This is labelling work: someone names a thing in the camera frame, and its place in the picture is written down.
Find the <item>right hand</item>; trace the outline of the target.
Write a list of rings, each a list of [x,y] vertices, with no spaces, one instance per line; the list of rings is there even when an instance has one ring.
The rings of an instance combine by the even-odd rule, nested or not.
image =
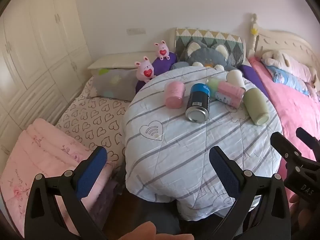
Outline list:
[[[319,239],[319,204],[309,204],[291,196],[291,239]]]

